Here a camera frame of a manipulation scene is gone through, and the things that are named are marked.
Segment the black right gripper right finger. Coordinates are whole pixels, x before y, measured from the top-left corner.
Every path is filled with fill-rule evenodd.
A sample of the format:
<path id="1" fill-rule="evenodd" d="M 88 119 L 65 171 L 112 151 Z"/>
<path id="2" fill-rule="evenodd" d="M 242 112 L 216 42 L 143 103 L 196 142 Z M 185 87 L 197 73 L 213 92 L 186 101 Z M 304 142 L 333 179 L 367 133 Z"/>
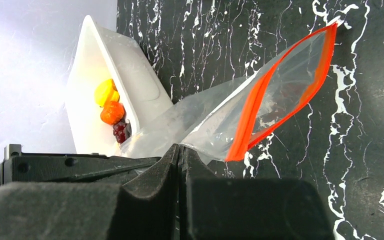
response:
<path id="1" fill-rule="evenodd" d="M 222 178 L 199 154 L 179 155 L 182 240 L 332 240 L 320 195 L 293 178 Z"/>

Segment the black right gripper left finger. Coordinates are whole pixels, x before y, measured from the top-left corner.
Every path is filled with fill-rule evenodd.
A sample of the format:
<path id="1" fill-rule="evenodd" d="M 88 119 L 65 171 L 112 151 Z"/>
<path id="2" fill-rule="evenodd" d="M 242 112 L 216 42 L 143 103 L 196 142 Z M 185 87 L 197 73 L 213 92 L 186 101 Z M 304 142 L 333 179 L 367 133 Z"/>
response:
<path id="1" fill-rule="evenodd" d="M 22 182 L 0 186 L 0 240 L 170 240 L 178 145 L 126 181 Z"/>

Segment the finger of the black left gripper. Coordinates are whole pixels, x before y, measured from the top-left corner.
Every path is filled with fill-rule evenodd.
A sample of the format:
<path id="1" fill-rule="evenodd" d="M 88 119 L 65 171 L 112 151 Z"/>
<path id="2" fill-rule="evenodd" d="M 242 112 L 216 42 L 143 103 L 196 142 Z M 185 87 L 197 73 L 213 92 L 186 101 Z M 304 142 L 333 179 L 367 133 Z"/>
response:
<path id="1" fill-rule="evenodd" d="M 99 153 L 28 153 L 20 144 L 8 144 L 0 163 L 0 186 L 13 182 L 91 183 L 151 167 L 159 160 Z"/>

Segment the clear zip top bag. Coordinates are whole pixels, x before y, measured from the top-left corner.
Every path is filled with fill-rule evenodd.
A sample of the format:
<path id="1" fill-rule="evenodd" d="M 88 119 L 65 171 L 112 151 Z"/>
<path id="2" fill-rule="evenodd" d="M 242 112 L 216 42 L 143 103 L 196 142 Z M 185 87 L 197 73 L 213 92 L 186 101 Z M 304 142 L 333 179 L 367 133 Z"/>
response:
<path id="1" fill-rule="evenodd" d="M 118 153 L 127 158 L 161 157 L 179 144 L 210 160 L 243 160 L 320 90 L 331 66 L 337 29 L 333 22 L 254 74 L 185 97 L 141 127 Z"/>

